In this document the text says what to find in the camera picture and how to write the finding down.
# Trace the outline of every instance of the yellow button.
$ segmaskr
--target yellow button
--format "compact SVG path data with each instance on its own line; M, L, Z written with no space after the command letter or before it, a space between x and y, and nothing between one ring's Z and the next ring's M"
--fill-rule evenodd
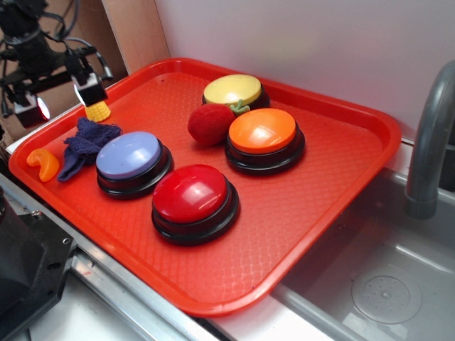
M247 112L234 120L229 138L239 151L266 154L287 146L296 135L295 119L286 111L264 108Z
M237 104L239 99L243 105L254 102L261 95L261 82L249 75L228 75L211 82L204 89L207 103Z

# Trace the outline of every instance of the strawberry toy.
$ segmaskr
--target strawberry toy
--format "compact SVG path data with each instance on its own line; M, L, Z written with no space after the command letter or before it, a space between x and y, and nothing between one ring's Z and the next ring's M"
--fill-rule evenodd
M229 127L235 118L249 110L248 106L242 106L241 100L236 107L216 103L204 104L191 113L188 132L204 146L220 144L226 140Z

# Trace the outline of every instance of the red tray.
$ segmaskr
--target red tray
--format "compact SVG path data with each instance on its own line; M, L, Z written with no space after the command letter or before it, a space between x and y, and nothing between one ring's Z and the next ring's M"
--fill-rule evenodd
M271 106L294 116L306 137L302 161L284 173L254 177L231 169L223 146L202 147L186 129L205 86L238 73L196 60L154 63L108 89L112 111L104 124L125 133L148 131L171 150L176 168L216 167L237 188L242 211L222 237L197 247L168 244L151 223L152 195L118 201L97 187L95 167L73 179L42 183L27 155L46 147L63 164L63 140L76 132L83 107L23 142L11 172L82 233L190 315L215 317L267 295L400 145L400 129L386 114L260 79Z

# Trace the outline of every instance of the stainless steel sink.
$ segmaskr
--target stainless steel sink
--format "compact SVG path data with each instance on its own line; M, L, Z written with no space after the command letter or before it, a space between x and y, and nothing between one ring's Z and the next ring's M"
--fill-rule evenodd
M335 340L455 340L455 196L415 220L405 184L382 171L272 295Z

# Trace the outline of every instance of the blue rag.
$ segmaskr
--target blue rag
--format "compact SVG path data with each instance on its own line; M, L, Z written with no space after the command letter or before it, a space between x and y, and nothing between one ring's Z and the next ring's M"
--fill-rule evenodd
M77 121L76 136L64 140L67 144L63 153L63 169L57 180L64 182L76 175L83 166L93 165L101 148L112 139L122 135L114 124L99 124L80 117Z

